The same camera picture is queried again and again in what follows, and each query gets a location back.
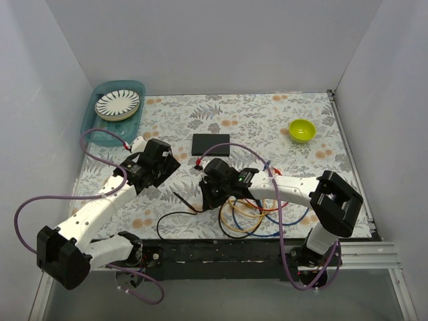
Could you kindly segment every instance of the black pad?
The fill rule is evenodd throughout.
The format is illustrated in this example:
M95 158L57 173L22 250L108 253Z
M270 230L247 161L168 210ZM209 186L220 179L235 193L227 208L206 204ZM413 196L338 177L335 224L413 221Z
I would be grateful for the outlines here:
M193 134L192 156L201 156L214 145L230 142L228 134ZM220 146L212 150L207 156L229 156L230 146Z

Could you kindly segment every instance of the table surface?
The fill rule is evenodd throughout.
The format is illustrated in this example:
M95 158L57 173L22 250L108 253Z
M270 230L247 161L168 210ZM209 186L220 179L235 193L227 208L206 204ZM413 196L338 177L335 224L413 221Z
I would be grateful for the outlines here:
M183 95L146 97L138 134L146 140L158 138L172 146L181 167L158 189L144 190L113 216L101 228L97 237L106 238L120 231L129 231L142 239L157 239L158 219L172 211L189 211L173 194L177 192L195 208L201 208L202 194L198 182L201 173L193 169L197 157L191 156L194 133L230 134L231 142L244 144L283 175L294 177L320 176L324 170L336 171L358 190L349 156L344 147L334 111L327 94L247 94L247 95ZM288 124L296 118L311 120L317 130L316 137L308 144L292 142ZM121 163L129 155L122 147L90 145L90 152L110 161ZM262 169L259 161L246 150L232 146L230 157L225 160L236 169L255 167ZM113 168L86 158L77 185L77 194L97 193ZM76 201L73 212L85 201ZM287 205L284 222L299 219L305 208ZM231 223L231 209L225 207L225 218ZM218 226L218 209L195 216L171 215L162 221L160 232L165 238L224 238ZM243 227L251 227L254 219L241 215L237 218ZM278 213L272 218L278 220ZM297 225L284 227L289 238L306 237L318 219L311 210ZM275 223L263 220L258 234L278 231ZM370 237L363 206L352 237Z

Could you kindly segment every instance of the black cable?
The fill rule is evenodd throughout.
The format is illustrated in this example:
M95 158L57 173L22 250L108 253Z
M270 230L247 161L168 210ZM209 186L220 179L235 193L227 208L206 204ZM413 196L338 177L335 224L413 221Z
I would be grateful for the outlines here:
M192 211L196 212L196 213L203 213L203 211L198 211L196 208L194 208L192 205L190 205L190 203L188 201L186 201L182 196L180 196L178 193L173 192L173 194L175 196L177 196L179 198L180 201L182 201L184 203L184 205L186 205L189 209L191 209Z
M223 232L224 235L226 235L227 237L230 237L231 239L245 239L246 237L249 237L251 234L245 234L244 236L232 236L230 234L228 234L225 229L223 228L223 226L221 225L221 211L223 210L224 206L228 204L228 202L224 203L219 210L219 226L220 226L220 230ZM253 231L251 231L251 233L254 233L258 230L258 228L260 227L261 222L257 224L257 226L255 227L255 229Z
M162 237L162 235L159 233L159 224L161 223L161 221L168 216L174 215L174 214L187 214L187 215L196 215L196 213L190 213L190 212L183 212L183 211L177 211L177 212L171 212L168 214L163 215L159 220L158 223L156 225L156 233L158 233L158 236L161 240L165 241L165 242L169 242L169 243L174 243L174 244L183 244L183 243L191 243L191 241L182 241L182 242L177 242L177 241L171 241L169 239L164 239Z

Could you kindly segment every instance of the yellow-green bowl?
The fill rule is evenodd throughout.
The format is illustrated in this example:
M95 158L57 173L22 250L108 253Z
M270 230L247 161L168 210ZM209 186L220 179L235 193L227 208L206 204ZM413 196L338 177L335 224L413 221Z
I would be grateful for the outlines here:
M313 139L316 134L315 125L306 119L295 119L288 127L290 137L295 142L308 142Z

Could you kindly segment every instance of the plate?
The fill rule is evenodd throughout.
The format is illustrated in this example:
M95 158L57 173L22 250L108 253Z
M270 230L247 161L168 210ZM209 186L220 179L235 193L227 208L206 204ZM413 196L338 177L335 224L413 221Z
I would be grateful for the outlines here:
M140 96L131 90L116 90L104 95L95 104L99 117L119 121L131 117L140 106Z

